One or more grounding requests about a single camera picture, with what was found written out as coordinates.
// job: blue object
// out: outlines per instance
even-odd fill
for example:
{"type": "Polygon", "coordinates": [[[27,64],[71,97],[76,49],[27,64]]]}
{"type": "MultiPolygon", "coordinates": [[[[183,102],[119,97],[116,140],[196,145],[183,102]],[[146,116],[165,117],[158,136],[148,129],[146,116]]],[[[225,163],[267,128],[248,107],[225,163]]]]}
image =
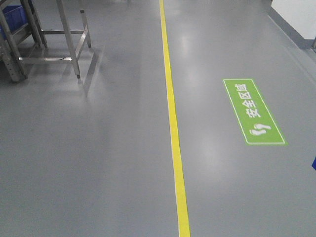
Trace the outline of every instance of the blue object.
{"type": "Polygon", "coordinates": [[[313,167],[314,169],[316,169],[316,159],[314,160],[314,163],[312,164],[312,167],[313,167]]]}
{"type": "MultiPolygon", "coordinates": [[[[19,29],[24,24],[28,23],[25,11],[21,5],[7,6],[5,9],[3,9],[3,13],[12,32],[19,29]]],[[[3,38],[6,39],[1,26],[0,33],[2,34],[3,38]]]]}

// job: white footprint symbol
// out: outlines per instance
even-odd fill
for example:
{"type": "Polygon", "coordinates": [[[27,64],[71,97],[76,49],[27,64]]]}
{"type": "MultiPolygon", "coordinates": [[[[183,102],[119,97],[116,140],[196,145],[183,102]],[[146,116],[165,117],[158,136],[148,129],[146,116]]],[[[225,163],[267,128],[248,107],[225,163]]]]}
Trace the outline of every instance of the white footprint symbol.
{"type": "Polygon", "coordinates": [[[255,129],[258,129],[258,130],[263,129],[263,128],[264,128],[264,129],[271,130],[271,127],[270,127],[270,126],[268,126],[268,125],[263,125],[263,124],[260,124],[260,123],[255,124],[254,127],[255,127],[255,129]]]}
{"type": "Polygon", "coordinates": [[[262,129],[262,130],[249,130],[249,132],[252,134],[252,135],[254,135],[254,136],[260,136],[260,135],[262,135],[262,134],[266,134],[267,133],[267,131],[266,130],[264,130],[264,129],[262,129]]]}

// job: yellow floor stripe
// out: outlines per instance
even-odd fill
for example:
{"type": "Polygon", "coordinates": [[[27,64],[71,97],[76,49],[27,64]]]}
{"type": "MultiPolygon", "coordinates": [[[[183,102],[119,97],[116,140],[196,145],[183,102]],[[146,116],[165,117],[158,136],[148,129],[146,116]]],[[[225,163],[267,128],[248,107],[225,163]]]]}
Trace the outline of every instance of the yellow floor stripe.
{"type": "Polygon", "coordinates": [[[176,113],[176,104],[175,104],[174,93],[173,93],[173,82],[172,82],[172,74],[171,74],[168,36],[167,36],[166,18],[165,18],[165,13],[164,13],[163,0],[160,0],[160,16],[161,16],[164,66],[165,66],[166,85],[167,85],[167,94],[168,94],[173,169],[174,169],[174,179],[175,179],[175,187],[176,187],[179,237],[190,237],[191,234],[190,234],[188,206],[187,206],[186,191],[185,191],[185,186],[184,186],[184,177],[183,177],[180,141],[179,141],[179,132],[178,132],[178,121],[177,121],[177,113],[176,113]]]}

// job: green floor sign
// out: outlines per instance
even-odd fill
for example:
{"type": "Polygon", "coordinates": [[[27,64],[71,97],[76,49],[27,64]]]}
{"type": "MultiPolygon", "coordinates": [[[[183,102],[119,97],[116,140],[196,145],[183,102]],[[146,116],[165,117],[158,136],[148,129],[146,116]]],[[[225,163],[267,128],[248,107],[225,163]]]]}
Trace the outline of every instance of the green floor sign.
{"type": "Polygon", "coordinates": [[[224,84],[249,145],[286,145],[252,79],[224,79],[224,84]]]}

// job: metal table frame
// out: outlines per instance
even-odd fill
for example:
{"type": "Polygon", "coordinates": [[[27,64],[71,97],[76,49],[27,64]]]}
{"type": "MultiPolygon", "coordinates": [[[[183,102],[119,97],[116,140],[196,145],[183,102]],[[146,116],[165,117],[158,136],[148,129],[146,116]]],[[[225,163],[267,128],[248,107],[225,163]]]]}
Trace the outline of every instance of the metal table frame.
{"type": "Polygon", "coordinates": [[[19,30],[15,32],[11,32],[9,26],[5,20],[5,16],[2,10],[9,5],[12,0],[0,0],[0,24],[2,25],[2,29],[6,35],[7,40],[4,40],[3,37],[0,35],[0,55],[2,55],[2,59],[6,64],[7,69],[10,71],[10,75],[13,81],[20,81],[27,77],[25,64],[46,64],[46,63],[72,63],[75,74],[77,78],[80,79],[80,69],[78,60],[80,58],[82,49],[84,44],[87,43],[88,47],[91,48],[91,38],[89,27],[87,23],[86,14],[83,7],[83,1],[78,0],[79,7],[80,7],[80,14],[83,23],[83,30],[70,30],[65,8],[63,4],[63,0],[56,0],[57,7],[60,14],[60,19],[63,25],[63,30],[50,30],[46,31],[43,30],[41,27],[41,23],[37,14],[37,10],[32,3],[31,0],[20,0],[23,8],[26,12],[28,18],[28,26],[21,27],[19,30]],[[23,29],[28,27],[28,31],[25,31],[25,35],[17,39],[16,35],[21,32],[23,29]],[[72,39],[72,34],[79,34],[81,38],[78,42],[78,45],[74,46],[74,42],[72,39]],[[29,35],[33,36],[34,39],[34,46],[31,49],[31,52],[35,47],[42,48],[47,47],[47,41],[45,35],[65,35],[69,55],[62,56],[62,57],[21,57],[18,43],[26,39],[29,35]]]}

